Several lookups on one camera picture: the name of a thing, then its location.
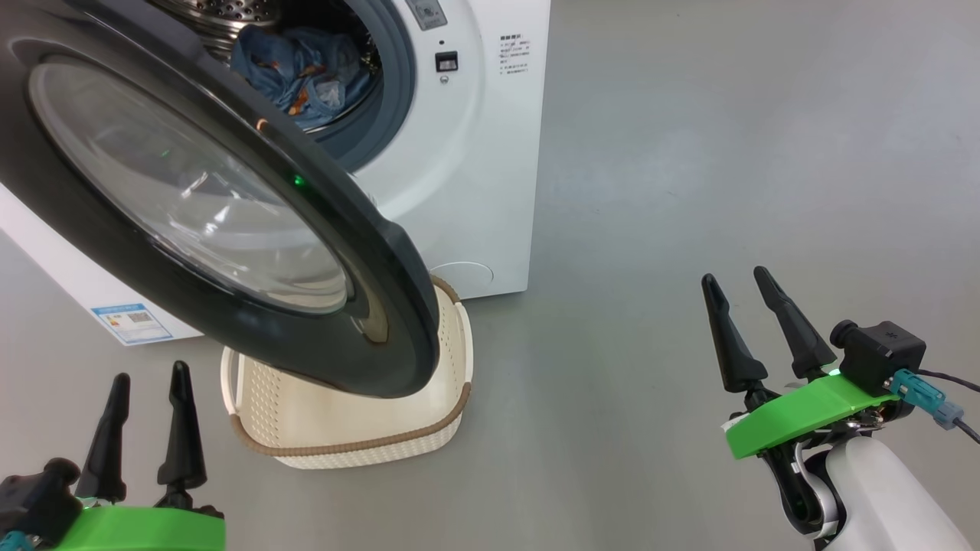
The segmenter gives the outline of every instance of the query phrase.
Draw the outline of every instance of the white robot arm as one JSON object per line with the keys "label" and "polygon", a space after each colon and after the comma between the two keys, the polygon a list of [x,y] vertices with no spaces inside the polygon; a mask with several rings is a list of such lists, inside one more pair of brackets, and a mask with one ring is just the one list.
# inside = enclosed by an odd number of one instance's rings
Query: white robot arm
{"label": "white robot arm", "polygon": [[880,440],[835,446],[827,475],[846,519],[827,551],[969,551],[970,544],[902,460]]}
{"label": "white robot arm", "polygon": [[[891,322],[859,327],[844,321],[830,335],[844,360],[828,374],[823,368],[837,356],[767,269],[756,268],[755,276],[793,352],[793,372],[808,384],[786,395],[762,385],[765,367],[732,322],[721,287],[705,275],[721,378],[725,390],[745,393],[748,410],[723,426],[732,454],[765,461],[787,520],[817,551],[972,549],[905,464],[870,437],[918,408],[980,443],[962,409],[919,376],[925,342]],[[943,374],[921,375],[980,388]]]}

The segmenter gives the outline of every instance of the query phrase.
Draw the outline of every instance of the laundry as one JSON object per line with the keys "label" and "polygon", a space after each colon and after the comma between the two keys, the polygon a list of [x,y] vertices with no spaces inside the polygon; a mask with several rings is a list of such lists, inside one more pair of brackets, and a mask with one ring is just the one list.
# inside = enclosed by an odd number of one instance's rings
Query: laundry
{"label": "laundry", "polygon": [[275,34],[246,26],[231,69],[302,129],[333,121],[361,100],[371,79],[350,36],[306,27]]}

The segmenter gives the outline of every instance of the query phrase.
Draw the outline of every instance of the laundry basket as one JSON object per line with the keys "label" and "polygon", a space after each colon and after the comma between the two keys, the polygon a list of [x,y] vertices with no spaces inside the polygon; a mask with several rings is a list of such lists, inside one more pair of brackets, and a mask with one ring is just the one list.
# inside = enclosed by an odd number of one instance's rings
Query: laundry basket
{"label": "laundry basket", "polygon": [[221,393],[242,442],[296,469],[362,467],[446,445],[469,397],[472,335],[459,297],[445,282],[434,283],[439,365],[425,388],[405,398],[347,394],[225,348]]}

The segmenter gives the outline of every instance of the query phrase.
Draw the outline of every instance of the basket handle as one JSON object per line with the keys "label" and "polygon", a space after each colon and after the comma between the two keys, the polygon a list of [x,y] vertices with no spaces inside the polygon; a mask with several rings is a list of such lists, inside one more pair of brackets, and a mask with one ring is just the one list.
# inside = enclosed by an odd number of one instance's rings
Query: basket handle
{"label": "basket handle", "polygon": [[469,314],[462,303],[456,303],[456,311],[460,314],[460,325],[463,326],[463,343],[465,346],[465,381],[473,382],[473,332],[469,326]]}
{"label": "basket handle", "polygon": [[224,401],[224,408],[229,415],[238,415],[238,403],[234,391],[231,390],[234,384],[231,380],[231,362],[234,356],[234,351],[227,346],[221,352],[221,399]]}

